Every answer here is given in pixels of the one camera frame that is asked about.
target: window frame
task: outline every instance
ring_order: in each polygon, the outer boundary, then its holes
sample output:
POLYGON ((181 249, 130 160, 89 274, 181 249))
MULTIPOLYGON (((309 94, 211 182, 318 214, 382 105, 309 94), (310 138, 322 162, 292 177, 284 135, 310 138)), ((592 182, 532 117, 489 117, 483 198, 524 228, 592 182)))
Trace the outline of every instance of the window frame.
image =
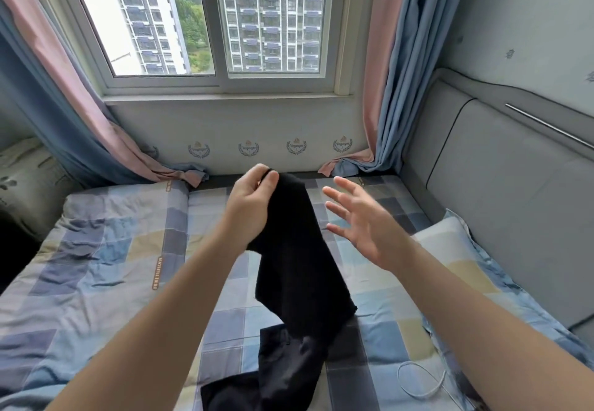
POLYGON ((100 85, 99 92, 108 96, 334 92, 337 78, 345 76, 344 72, 337 71, 337 65, 340 65, 341 69, 350 71, 354 67, 353 63, 345 63, 338 58, 338 42, 345 38, 344 29, 342 30, 341 26, 343 26, 342 20, 345 17, 343 9, 347 9, 347 4, 345 0, 325 0, 322 40, 327 43, 323 43, 321 46, 319 73, 229 72, 227 56, 230 57, 231 53, 227 53, 223 38, 219 0, 203 0, 213 55, 214 75, 116 77, 105 56, 93 23, 87 15, 83 0, 61 0, 60 3, 62 8, 68 8, 63 14, 66 15, 67 23, 70 28, 74 29, 73 33, 77 37, 77 42, 83 49, 85 64, 91 70, 89 73, 100 85))

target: bed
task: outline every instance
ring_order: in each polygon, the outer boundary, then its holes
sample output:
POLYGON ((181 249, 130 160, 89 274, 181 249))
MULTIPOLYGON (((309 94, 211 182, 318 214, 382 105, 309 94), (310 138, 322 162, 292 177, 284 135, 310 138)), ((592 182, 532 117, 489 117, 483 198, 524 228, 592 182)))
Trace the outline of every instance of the bed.
MULTIPOLYGON (((356 178, 409 232, 430 225, 396 176, 356 178)), ((418 401, 399 386, 399 364, 436 377, 444 364, 422 316, 391 275, 325 229, 344 225, 324 207, 330 179, 305 180, 316 216, 358 307, 337 336, 312 410, 457 410, 440 390, 418 401)), ((190 192, 185 183, 114 186, 72 194, 39 253, 0 296, 0 409, 43 409, 158 293, 220 218, 230 188, 190 192)), ((254 297, 259 255, 243 253, 222 290, 175 409, 201 410, 200 386, 257 369, 260 328, 279 323, 254 297)), ((433 388, 403 369, 413 392, 433 388)), ((457 394, 448 378, 446 387, 457 394)))

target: pink curtain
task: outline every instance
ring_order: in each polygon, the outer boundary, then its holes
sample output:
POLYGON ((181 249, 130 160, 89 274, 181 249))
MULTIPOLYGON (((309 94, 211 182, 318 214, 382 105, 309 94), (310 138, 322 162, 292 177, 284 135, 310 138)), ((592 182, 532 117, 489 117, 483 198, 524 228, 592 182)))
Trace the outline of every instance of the pink curtain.
POLYGON ((332 159, 320 168, 319 173, 330 176, 341 158, 362 162, 372 162, 375 158, 381 101, 388 78, 390 56, 394 47, 402 2, 403 0, 373 0, 363 83, 363 126, 369 148, 332 159))
POLYGON ((201 172, 180 172, 164 167, 141 152, 122 128, 107 120, 78 77, 38 0, 4 2, 11 10, 14 23, 23 39, 89 130, 115 159, 150 181, 183 179, 194 187, 198 186, 202 178, 201 172))

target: left hand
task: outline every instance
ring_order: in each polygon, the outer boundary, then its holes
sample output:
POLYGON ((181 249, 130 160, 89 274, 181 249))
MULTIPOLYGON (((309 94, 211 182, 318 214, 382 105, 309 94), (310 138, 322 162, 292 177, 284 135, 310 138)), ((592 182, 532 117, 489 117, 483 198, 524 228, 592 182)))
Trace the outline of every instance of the left hand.
POLYGON ((268 202, 278 183, 274 170, 260 183, 268 169, 257 164, 235 182, 221 219, 226 237, 243 249, 262 232, 268 219, 268 202))

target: headboard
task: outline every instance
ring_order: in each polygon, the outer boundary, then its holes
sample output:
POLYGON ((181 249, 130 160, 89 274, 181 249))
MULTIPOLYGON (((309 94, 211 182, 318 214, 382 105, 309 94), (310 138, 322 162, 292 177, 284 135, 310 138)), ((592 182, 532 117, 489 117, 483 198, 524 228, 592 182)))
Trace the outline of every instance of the headboard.
POLYGON ((460 214, 565 326, 594 314, 594 118, 441 69, 404 158, 430 219, 460 214))

